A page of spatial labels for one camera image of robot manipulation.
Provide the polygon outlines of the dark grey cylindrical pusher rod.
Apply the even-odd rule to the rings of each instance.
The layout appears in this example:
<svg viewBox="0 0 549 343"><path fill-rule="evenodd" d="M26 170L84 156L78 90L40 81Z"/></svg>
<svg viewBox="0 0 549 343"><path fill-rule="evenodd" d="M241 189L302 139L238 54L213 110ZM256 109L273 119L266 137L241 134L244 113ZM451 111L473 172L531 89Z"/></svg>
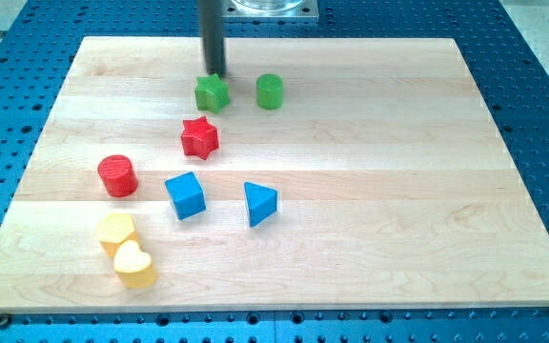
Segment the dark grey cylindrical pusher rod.
<svg viewBox="0 0 549 343"><path fill-rule="evenodd" d="M198 25L207 74L226 75L224 22L220 0L198 0Z"/></svg>

